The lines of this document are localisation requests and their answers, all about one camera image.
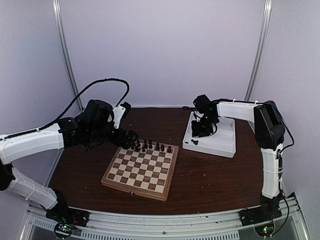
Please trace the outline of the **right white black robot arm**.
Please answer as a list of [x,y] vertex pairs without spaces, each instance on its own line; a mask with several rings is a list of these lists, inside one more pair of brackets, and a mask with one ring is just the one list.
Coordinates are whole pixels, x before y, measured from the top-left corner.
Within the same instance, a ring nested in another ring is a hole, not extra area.
[[272,100],[249,102],[220,98],[210,100],[205,94],[194,101],[194,119],[190,122],[191,141],[198,146],[212,143],[218,133],[220,118],[238,119],[254,124],[255,141],[263,162],[263,187],[260,206],[253,212],[266,221],[278,210],[283,196],[282,174],[286,124]]

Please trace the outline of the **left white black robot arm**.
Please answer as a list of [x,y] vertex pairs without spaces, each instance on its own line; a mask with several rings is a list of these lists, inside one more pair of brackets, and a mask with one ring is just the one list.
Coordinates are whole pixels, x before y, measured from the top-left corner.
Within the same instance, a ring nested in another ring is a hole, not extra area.
[[92,99],[76,117],[54,120],[49,126],[0,137],[0,189],[12,191],[26,200],[40,204],[61,222],[72,218],[72,211],[63,194],[45,187],[13,167],[15,160],[49,150],[78,145],[88,150],[110,142],[129,149],[138,139],[132,130],[121,128],[131,105],[124,102],[113,107],[102,100]]

